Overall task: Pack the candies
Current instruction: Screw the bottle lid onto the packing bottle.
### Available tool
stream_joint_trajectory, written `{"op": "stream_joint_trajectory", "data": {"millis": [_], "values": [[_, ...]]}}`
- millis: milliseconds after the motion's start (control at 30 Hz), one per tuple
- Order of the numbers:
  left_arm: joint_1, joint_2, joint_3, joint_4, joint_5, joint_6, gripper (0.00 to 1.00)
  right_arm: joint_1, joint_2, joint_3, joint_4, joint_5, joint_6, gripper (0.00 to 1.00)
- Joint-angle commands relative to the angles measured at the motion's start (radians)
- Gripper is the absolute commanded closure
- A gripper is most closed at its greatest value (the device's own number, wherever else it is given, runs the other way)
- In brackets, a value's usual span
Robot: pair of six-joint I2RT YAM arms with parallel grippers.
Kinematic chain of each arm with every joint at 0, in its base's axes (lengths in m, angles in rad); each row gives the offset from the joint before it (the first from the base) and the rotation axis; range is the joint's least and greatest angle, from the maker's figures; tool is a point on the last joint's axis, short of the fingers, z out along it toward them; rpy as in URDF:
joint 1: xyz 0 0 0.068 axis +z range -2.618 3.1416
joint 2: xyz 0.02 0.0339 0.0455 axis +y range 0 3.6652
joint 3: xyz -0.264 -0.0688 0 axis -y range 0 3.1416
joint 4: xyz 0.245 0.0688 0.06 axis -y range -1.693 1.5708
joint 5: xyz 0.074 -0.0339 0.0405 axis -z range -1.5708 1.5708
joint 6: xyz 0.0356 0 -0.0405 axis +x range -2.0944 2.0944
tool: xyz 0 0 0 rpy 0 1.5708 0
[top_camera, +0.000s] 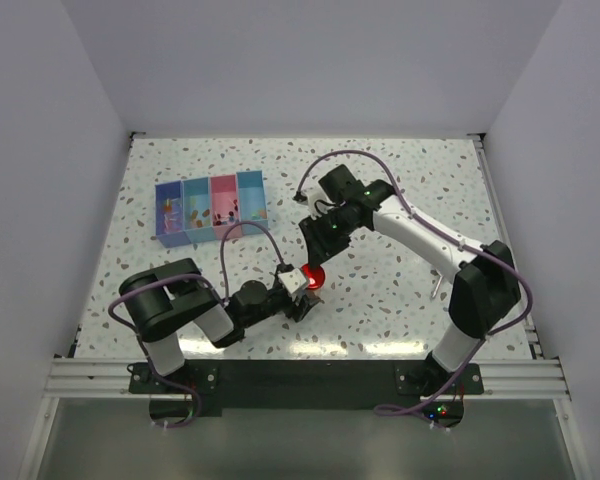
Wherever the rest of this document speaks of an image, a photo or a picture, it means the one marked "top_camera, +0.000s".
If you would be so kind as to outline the red jar lid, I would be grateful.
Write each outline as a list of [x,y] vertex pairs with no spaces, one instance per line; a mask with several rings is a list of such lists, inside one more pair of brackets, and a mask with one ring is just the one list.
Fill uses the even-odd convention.
[[326,280],[326,274],[321,266],[313,268],[309,264],[305,264],[302,266],[302,271],[308,279],[309,290],[318,290],[323,287]]

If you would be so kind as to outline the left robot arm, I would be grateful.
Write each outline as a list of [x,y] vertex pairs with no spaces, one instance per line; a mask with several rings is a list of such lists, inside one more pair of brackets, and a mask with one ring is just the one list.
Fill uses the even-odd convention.
[[216,348],[226,348],[245,337],[245,331],[275,315],[295,322],[321,300],[310,289],[310,278],[300,268],[281,263],[268,287],[250,280],[223,300],[189,258],[146,270],[124,280],[109,315],[124,305],[145,355],[153,365],[151,378],[165,392],[180,390],[187,380],[178,331],[193,323]]

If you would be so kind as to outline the purple candy bin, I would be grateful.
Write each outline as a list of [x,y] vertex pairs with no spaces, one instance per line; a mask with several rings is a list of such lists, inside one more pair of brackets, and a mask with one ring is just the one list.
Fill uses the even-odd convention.
[[190,243],[184,229],[181,181],[155,186],[155,236],[165,248],[176,248]]

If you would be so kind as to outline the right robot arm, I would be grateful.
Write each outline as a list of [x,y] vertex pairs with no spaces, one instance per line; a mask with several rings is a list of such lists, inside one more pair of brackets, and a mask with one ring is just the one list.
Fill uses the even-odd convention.
[[394,183],[365,185],[340,165],[318,187],[298,190],[294,199],[310,211],[300,223],[310,268],[346,250],[352,234],[366,228],[404,245],[451,284],[451,324],[424,367],[426,382],[436,392],[449,392],[460,382],[471,352],[521,299],[508,246],[453,232],[400,198]]

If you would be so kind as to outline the pink candy bin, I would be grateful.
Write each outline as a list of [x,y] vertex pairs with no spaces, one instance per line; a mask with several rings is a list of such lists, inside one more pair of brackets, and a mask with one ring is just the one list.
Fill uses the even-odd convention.
[[211,177],[210,194],[211,223],[216,238],[221,240],[229,228],[240,221],[236,175]]

